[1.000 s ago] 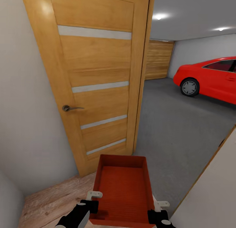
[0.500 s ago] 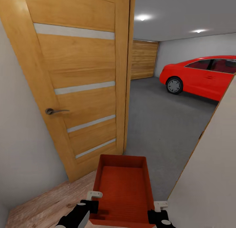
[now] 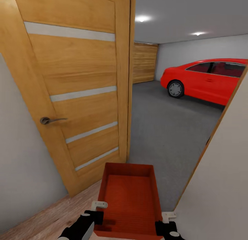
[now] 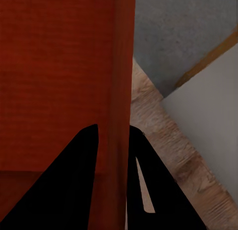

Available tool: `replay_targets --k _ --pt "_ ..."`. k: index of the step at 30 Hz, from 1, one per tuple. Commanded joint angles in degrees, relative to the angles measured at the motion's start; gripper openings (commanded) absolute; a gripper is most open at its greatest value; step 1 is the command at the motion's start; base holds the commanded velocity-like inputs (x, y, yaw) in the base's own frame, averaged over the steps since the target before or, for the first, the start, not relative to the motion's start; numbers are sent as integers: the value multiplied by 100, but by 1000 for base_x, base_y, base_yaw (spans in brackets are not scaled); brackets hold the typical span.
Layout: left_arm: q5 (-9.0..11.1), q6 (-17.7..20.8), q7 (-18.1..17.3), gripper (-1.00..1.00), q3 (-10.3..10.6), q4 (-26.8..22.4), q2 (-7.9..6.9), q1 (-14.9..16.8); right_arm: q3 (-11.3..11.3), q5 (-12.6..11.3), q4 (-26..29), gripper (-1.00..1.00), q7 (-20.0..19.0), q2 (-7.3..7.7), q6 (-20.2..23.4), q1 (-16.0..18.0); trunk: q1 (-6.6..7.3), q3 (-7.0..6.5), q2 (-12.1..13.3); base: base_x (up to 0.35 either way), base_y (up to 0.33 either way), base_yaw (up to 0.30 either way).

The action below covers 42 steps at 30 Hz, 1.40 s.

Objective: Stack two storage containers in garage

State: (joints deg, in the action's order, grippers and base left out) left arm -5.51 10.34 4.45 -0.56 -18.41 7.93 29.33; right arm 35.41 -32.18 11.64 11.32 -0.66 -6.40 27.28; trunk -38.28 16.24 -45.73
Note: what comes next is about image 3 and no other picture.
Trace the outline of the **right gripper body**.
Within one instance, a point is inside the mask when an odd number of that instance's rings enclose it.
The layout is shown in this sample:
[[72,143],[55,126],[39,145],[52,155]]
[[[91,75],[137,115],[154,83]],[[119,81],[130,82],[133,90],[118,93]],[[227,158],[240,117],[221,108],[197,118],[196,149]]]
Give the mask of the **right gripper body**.
[[166,228],[172,228],[177,231],[176,223],[174,221],[170,221],[169,223],[163,223],[162,221],[155,222],[156,234],[158,236],[163,235]]

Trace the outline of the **storage box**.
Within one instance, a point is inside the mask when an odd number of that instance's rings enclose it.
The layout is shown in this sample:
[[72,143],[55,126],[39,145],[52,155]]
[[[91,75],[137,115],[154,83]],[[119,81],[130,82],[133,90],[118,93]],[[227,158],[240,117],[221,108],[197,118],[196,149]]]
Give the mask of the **storage box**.
[[98,237],[160,240],[155,222],[162,212],[153,165],[105,163],[98,201],[108,203],[103,223],[94,226]]

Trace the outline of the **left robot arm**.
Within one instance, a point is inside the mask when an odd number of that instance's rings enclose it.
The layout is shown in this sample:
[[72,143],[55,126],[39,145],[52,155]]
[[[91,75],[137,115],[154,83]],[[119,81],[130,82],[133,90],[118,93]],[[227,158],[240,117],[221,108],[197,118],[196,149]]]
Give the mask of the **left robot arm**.
[[93,201],[91,210],[85,210],[78,220],[69,228],[66,227],[56,240],[89,240],[95,225],[103,223],[103,211],[97,208],[107,208],[108,203],[104,201]]

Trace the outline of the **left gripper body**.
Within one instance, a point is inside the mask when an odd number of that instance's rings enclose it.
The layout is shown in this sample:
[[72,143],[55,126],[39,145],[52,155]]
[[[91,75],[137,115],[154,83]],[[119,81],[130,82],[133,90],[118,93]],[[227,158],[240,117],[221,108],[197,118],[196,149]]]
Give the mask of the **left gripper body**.
[[90,211],[85,210],[85,213],[92,213],[95,216],[95,224],[94,225],[101,225],[103,223],[103,211]]

